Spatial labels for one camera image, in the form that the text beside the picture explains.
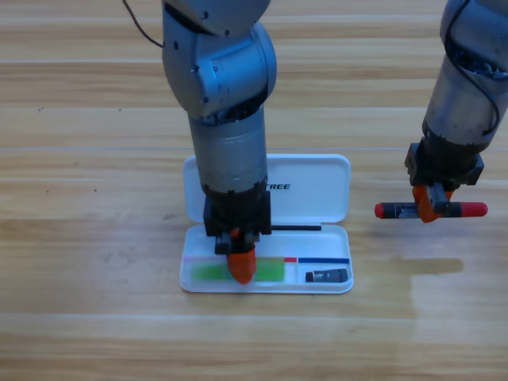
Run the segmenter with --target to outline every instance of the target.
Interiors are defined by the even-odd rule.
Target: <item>wood grain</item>
[[[131,0],[160,38],[160,2]],[[269,152],[352,163],[356,285],[339,297],[179,287],[186,114],[118,0],[0,2],[0,380],[508,379],[508,125],[482,220],[380,221],[409,201],[445,0],[274,0]]]

